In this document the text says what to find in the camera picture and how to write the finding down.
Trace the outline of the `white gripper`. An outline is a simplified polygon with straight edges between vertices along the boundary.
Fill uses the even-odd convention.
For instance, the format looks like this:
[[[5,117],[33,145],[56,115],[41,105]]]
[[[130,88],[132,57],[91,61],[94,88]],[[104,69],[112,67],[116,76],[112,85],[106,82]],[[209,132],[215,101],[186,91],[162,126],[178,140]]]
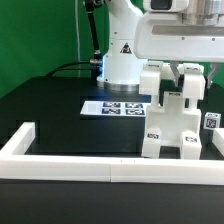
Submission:
[[[224,0],[143,0],[134,40],[138,58],[170,60],[176,87],[184,84],[178,61],[212,62],[206,88],[224,62]]]

